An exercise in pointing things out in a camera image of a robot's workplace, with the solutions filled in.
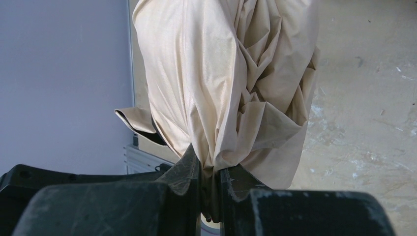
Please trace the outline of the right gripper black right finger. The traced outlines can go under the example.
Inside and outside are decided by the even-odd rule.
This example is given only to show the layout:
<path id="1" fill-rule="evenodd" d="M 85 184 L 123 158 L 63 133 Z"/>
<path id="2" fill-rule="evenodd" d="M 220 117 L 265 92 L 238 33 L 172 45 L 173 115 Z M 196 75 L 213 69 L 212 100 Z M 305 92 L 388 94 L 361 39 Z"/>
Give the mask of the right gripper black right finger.
<path id="1" fill-rule="evenodd" d="M 393 236 L 394 228 L 370 194 L 273 190 L 242 166 L 220 171 L 224 236 Z"/>

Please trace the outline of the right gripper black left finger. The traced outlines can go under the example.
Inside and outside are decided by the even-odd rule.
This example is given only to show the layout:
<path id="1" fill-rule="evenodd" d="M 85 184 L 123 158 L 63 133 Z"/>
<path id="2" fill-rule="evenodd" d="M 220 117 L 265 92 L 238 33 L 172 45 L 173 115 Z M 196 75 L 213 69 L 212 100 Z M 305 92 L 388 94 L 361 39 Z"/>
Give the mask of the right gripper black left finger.
<path id="1" fill-rule="evenodd" d="M 200 162 L 119 176 L 16 165 L 0 179 L 3 236 L 198 236 Z"/>

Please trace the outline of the beige umbrella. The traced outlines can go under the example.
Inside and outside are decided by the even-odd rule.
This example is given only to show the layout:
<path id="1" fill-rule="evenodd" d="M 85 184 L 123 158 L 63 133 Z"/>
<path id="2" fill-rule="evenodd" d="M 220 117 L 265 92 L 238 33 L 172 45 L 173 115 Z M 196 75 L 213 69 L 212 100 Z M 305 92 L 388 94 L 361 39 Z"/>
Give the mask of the beige umbrella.
<path id="1" fill-rule="evenodd" d="M 217 173 L 242 165 L 288 188 L 316 83 L 316 0 L 141 0 L 132 20 L 149 108 L 117 109 L 136 134 L 201 163 L 203 215 L 220 222 Z"/>

